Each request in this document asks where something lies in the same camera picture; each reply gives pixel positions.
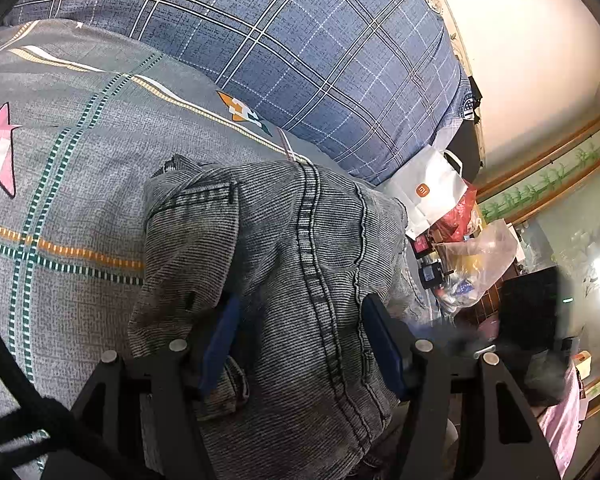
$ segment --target orange stripe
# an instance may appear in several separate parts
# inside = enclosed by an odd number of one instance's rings
[[[7,229],[6,227],[0,226],[0,238],[5,238],[7,240],[17,242],[20,240],[20,233]],[[30,244],[32,241],[33,237],[31,235],[27,236],[26,243]],[[62,245],[57,245],[52,242],[49,242],[44,238],[38,239],[38,247],[51,254],[57,254],[59,256],[69,255],[74,258],[82,258],[85,260],[91,260],[93,262],[106,262],[106,264],[111,267],[122,267],[138,270],[144,269],[144,264],[139,260],[123,260],[122,258],[107,256],[106,254],[97,253],[96,251],[92,251],[90,249],[64,247]]]

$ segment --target orange logo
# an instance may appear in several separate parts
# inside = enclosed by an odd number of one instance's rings
[[[420,198],[424,198],[429,194],[429,186],[427,186],[427,184],[420,184],[417,188],[416,188],[416,193],[418,194],[418,196]]]

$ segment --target blue plaid blanket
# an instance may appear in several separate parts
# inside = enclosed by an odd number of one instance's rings
[[[21,0],[7,24],[69,18],[196,67],[352,176],[379,184],[472,110],[426,0]]]

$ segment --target green plant pattern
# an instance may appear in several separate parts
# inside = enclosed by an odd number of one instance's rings
[[[573,163],[570,169],[567,169],[562,162],[563,157],[567,155],[571,155],[570,159]],[[537,202],[544,193],[563,186],[565,180],[568,181],[570,177],[582,172],[599,158],[600,146],[596,147],[593,138],[589,142],[583,142],[548,167],[542,168],[531,177],[482,202],[479,206],[484,219],[487,223],[493,222]]]

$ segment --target silver bolt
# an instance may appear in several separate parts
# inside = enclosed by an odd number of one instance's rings
[[[182,352],[187,349],[187,342],[184,339],[174,339],[169,343],[169,350],[172,352]]]
[[[485,363],[491,366],[495,366],[500,362],[500,358],[493,352],[487,352],[485,355],[482,356],[482,358],[484,359]]]
[[[115,350],[105,350],[100,356],[100,360],[107,365],[114,362],[117,358],[118,352]]]
[[[416,349],[420,352],[431,352],[433,350],[433,343],[428,339],[418,339],[416,341]]]

